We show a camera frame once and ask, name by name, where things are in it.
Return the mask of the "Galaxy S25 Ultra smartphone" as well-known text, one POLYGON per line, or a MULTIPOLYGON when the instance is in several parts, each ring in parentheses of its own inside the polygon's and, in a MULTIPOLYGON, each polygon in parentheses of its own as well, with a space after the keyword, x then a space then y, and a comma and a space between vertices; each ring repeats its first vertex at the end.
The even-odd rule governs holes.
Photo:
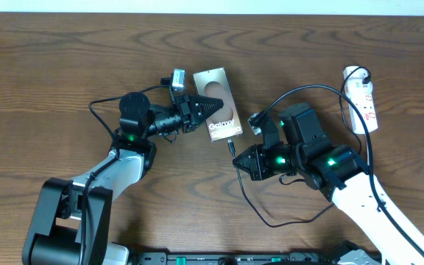
POLYGON ((193 74, 193 79, 198 95, 217 103, 206 119, 211 142, 241 135, 243 129, 225 69, 198 72, 193 74))

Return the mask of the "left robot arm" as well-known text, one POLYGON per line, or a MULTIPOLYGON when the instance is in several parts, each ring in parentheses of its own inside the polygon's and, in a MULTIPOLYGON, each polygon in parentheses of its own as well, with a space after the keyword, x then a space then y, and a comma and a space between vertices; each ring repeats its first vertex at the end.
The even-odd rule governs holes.
POLYGON ((21 259, 24 264, 131 264, 128 247, 108 241, 114 200, 151 169, 153 135, 189 133, 220 110, 221 99, 180 94, 169 107, 141 92, 120 96, 120 127, 107 157, 70 180, 50 178, 40 190, 21 259))

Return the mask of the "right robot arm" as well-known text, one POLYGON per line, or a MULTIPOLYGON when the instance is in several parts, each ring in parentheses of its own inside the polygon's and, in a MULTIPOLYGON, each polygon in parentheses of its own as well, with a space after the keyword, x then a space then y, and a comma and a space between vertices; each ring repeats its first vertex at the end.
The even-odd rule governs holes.
POLYGON ((286 108, 280 125, 260 124, 262 144, 252 145, 233 165, 254 181, 299 174, 349 216, 390 264, 424 264, 424 235, 389 198, 369 165, 348 145, 331 143, 307 103, 286 108))

